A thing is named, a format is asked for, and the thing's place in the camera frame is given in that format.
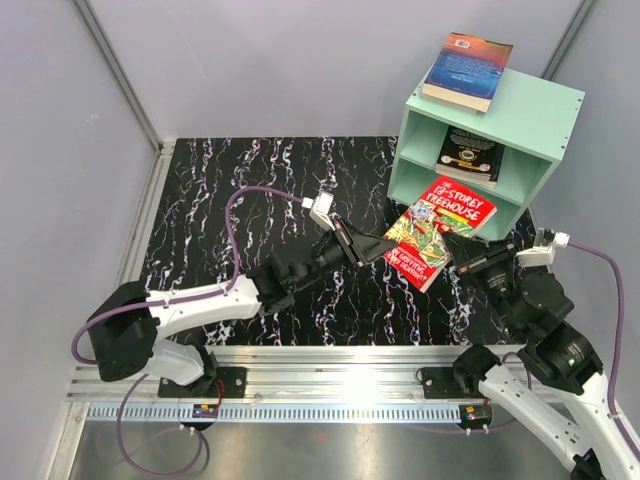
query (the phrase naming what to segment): book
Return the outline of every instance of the book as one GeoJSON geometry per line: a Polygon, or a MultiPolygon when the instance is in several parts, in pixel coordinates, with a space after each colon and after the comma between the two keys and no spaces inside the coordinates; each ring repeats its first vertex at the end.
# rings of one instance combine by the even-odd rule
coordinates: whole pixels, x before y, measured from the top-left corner
{"type": "Polygon", "coordinates": [[[427,74],[424,96],[487,112],[513,45],[452,33],[427,74]]]}
{"type": "Polygon", "coordinates": [[[450,126],[444,137],[436,172],[494,188],[500,174],[504,145],[450,126]]]}
{"type": "Polygon", "coordinates": [[[438,177],[385,234],[398,246],[384,257],[421,292],[426,292],[449,253],[440,233],[471,237],[497,211],[494,204],[448,177],[438,177]]]}

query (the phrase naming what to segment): metal corner frame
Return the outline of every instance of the metal corner frame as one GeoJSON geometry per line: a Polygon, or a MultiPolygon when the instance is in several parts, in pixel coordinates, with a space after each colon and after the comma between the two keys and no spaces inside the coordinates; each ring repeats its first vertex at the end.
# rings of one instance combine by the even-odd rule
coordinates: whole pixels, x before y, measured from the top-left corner
{"type": "Polygon", "coordinates": [[[118,60],[104,28],[102,28],[100,20],[91,6],[91,3],[89,0],[71,0],[71,2],[82,20],[82,23],[84,23],[87,28],[93,43],[109,69],[109,73],[116,82],[116,85],[122,93],[127,105],[131,109],[131,113],[142,129],[149,145],[151,145],[155,154],[159,154],[160,149],[162,148],[162,139],[158,136],[158,132],[156,132],[156,129],[142,106],[142,103],[133,90],[131,82],[127,78],[127,75],[120,64],[120,61],[118,60]]]}
{"type": "MultiPolygon", "coordinates": [[[[136,210],[131,240],[122,257],[115,286],[135,280],[140,275],[174,148],[175,142],[166,142],[149,170],[136,210]]],[[[91,396],[87,396],[87,400],[81,400],[67,395],[62,429],[59,432],[57,445],[53,449],[53,455],[44,476],[45,479],[67,480],[69,478],[90,406],[91,396]]]]}
{"type": "Polygon", "coordinates": [[[545,80],[553,80],[555,78],[562,63],[564,63],[578,39],[580,32],[599,3],[600,0],[582,0],[580,2],[540,78],[545,80]]]}

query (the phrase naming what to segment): black book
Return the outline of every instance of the black book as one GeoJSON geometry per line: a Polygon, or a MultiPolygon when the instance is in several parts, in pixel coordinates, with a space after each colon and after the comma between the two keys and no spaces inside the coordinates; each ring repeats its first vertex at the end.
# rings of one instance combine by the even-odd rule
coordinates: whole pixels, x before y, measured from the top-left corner
{"type": "Polygon", "coordinates": [[[498,181],[504,145],[450,126],[444,138],[436,172],[493,188],[498,181]]]}

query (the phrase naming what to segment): blue book cover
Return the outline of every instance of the blue book cover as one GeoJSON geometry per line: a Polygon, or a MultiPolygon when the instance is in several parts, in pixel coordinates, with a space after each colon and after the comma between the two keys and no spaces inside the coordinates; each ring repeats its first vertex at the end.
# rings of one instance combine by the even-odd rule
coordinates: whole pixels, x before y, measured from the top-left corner
{"type": "Polygon", "coordinates": [[[425,80],[423,92],[486,111],[496,93],[512,49],[512,45],[452,33],[425,80]],[[439,89],[460,95],[448,95],[439,89]]]}

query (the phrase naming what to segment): red book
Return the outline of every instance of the red book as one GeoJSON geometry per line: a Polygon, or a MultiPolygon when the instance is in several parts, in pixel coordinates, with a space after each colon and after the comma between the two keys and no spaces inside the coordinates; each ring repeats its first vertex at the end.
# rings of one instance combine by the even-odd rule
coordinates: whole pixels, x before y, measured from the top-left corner
{"type": "Polygon", "coordinates": [[[385,235],[398,246],[384,257],[421,292],[449,262],[441,232],[471,237],[496,206],[448,177],[438,178],[385,235]]]}

